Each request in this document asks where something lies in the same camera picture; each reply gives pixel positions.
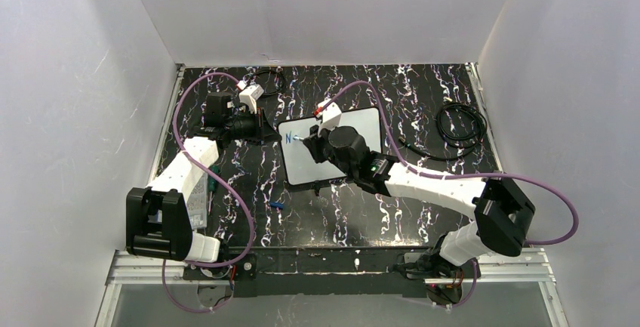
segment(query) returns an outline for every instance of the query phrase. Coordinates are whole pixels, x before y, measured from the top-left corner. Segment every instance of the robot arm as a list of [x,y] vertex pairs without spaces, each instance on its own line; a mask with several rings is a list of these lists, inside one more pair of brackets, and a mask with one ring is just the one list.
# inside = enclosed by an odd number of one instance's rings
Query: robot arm
[[[259,85],[242,90],[240,107],[234,107],[229,93],[207,97],[204,124],[192,129],[184,142],[186,151],[209,167],[232,140],[264,144],[280,140],[255,100],[263,93]],[[132,255],[176,261],[215,262],[220,240],[192,232],[186,204],[204,171],[191,163],[184,152],[146,188],[133,188],[127,195],[127,251]],[[162,221],[156,221],[162,211]]]
[[471,224],[442,236],[433,251],[421,258],[423,263],[412,267],[429,272],[438,269],[436,264],[448,264],[449,270],[453,270],[490,251],[520,255],[535,208],[513,180],[421,177],[410,172],[395,156],[370,150],[353,127],[338,126],[339,110],[328,107],[318,116],[322,117],[320,126],[311,127],[309,136],[302,139],[316,163],[331,162],[369,193],[431,202],[472,219]]

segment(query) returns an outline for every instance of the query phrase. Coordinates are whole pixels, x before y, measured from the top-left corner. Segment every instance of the whiteboard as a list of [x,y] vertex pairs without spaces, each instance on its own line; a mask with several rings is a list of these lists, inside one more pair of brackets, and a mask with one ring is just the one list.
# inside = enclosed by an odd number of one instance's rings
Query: whiteboard
[[[294,119],[278,125],[278,133],[282,136],[280,150],[285,164],[287,182],[291,185],[307,184],[346,176],[329,161],[315,163],[311,153],[302,141],[294,140],[294,136],[308,137],[309,128],[314,125],[320,125],[320,121],[315,117]],[[371,150],[382,152],[380,112],[378,108],[372,107],[343,112],[340,117],[340,125],[352,126],[365,139],[367,146]]]

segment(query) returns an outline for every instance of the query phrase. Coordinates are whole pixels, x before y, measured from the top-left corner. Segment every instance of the white wall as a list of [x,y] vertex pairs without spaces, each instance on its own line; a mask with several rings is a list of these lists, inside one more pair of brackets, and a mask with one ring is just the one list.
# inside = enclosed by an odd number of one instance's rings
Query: white wall
[[0,325],[93,325],[175,78],[140,0],[0,0]]
[[505,2],[142,1],[173,58],[191,66],[476,61]]
[[[509,0],[480,57],[508,171],[564,190],[580,229],[548,247],[571,325],[638,325],[640,0]],[[570,218],[535,193],[531,238]]]

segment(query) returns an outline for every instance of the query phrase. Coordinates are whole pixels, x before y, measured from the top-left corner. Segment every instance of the black clamp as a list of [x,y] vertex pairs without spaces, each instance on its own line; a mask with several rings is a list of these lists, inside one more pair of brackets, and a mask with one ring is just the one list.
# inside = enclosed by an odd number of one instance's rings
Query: black clamp
[[[162,222],[149,216],[162,210]],[[131,255],[183,261],[192,242],[191,223],[182,193],[134,187],[127,194],[127,251]]]
[[262,108],[250,113],[245,108],[233,107],[229,93],[210,93],[203,118],[203,125],[194,127],[189,136],[215,140],[219,150],[227,148],[233,140],[262,145],[282,139],[269,124]]
[[317,125],[309,129],[303,144],[311,153],[315,163],[329,161],[367,193],[390,196],[385,181],[398,158],[372,151],[365,139],[351,126],[340,126],[334,130],[320,130]]
[[511,178],[487,180],[475,198],[475,222],[482,244],[496,253],[517,257],[525,244],[536,208]]
[[429,251],[422,253],[415,261],[405,262],[400,260],[399,263],[391,266],[391,271],[399,272],[406,279],[425,279],[425,278],[451,278],[454,274],[461,270],[449,261],[440,256],[442,243],[447,235],[442,235],[438,239],[435,247]]

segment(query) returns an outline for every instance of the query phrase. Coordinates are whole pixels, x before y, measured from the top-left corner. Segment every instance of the black marbled tabletop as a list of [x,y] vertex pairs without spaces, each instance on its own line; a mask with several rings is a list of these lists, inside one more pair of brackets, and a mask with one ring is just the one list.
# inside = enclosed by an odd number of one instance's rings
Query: black marbled tabletop
[[[256,68],[187,69],[180,85],[182,91],[207,72],[227,72],[238,79],[248,78]],[[258,100],[267,119],[278,122],[311,116],[317,104],[336,94],[355,80],[371,82],[380,92],[395,137],[406,136],[410,142],[424,145],[436,155],[452,156],[438,136],[434,116],[448,99],[476,105],[469,77],[463,64],[454,65],[364,65],[364,66],[283,66],[288,83],[277,97]],[[273,76],[261,76],[257,82],[267,91],[275,89]],[[203,102],[210,91],[236,92],[233,81],[213,77],[196,86],[182,108],[181,136],[201,121]],[[354,88],[337,101],[340,108],[351,110],[375,104],[371,91]],[[457,114],[449,115],[454,127],[471,127]],[[389,152],[385,139],[384,152]],[[486,139],[482,146],[464,160],[437,162],[420,159],[401,149],[409,162],[455,174],[488,172],[496,162]],[[162,151],[158,173],[177,153],[171,128]],[[315,196],[312,190],[285,188],[285,170],[277,143],[249,146],[232,143],[220,157],[222,177],[244,198],[256,224],[254,245],[280,247],[327,246],[413,246],[433,245],[441,234],[468,223],[460,214],[414,199],[393,198],[363,193],[355,184],[338,182]],[[271,208],[269,201],[285,205]],[[237,202],[224,188],[210,201],[208,235],[228,241],[231,246],[246,245],[248,225]]]

